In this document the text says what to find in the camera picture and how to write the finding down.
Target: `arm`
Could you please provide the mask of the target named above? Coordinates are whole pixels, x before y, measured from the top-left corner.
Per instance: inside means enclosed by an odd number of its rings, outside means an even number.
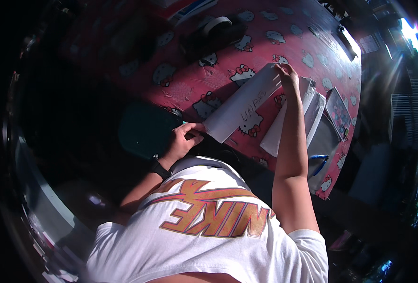
[[[170,170],[176,161],[183,158],[192,147],[199,144],[203,140],[203,136],[199,133],[202,130],[204,130],[204,126],[200,123],[185,123],[174,129],[170,148],[158,160],[162,167]],[[187,133],[191,133],[194,137],[187,140]],[[137,211],[140,203],[162,182],[162,177],[157,173],[148,173],[121,201],[120,210],[122,213],[116,217],[115,222],[125,225],[127,220]]]
[[[308,154],[299,77],[288,64],[275,67],[280,73],[288,106],[273,180],[272,208],[287,234],[298,229],[319,232],[308,189]]]

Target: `sunlight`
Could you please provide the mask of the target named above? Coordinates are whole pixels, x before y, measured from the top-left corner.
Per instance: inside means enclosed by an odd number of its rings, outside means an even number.
[[[418,39],[416,38],[416,34],[418,33],[418,28],[415,25],[415,27],[412,29],[404,18],[401,19],[402,21],[402,34],[405,38],[412,41],[412,45],[416,50],[418,51]]]

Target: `window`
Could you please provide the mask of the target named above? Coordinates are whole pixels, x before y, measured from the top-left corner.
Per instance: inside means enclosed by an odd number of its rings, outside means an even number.
[[[377,42],[372,35],[360,38],[360,45],[365,53],[379,50],[379,45],[377,45]]]

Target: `white t-shirt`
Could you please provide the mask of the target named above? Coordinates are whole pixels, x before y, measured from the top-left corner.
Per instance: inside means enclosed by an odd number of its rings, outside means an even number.
[[[286,235],[272,209],[229,165],[181,160],[127,227],[107,222],[87,262],[97,282],[147,282],[185,272],[226,273],[240,282],[327,282],[324,238]]]

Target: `left hand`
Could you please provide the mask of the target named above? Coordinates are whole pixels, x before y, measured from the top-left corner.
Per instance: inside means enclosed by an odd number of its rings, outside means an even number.
[[[171,166],[183,158],[191,148],[203,140],[199,131],[205,131],[205,127],[201,123],[185,123],[173,129],[170,147],[161,159]],[[194,137],[186,139],[187,133],[191,133]]]

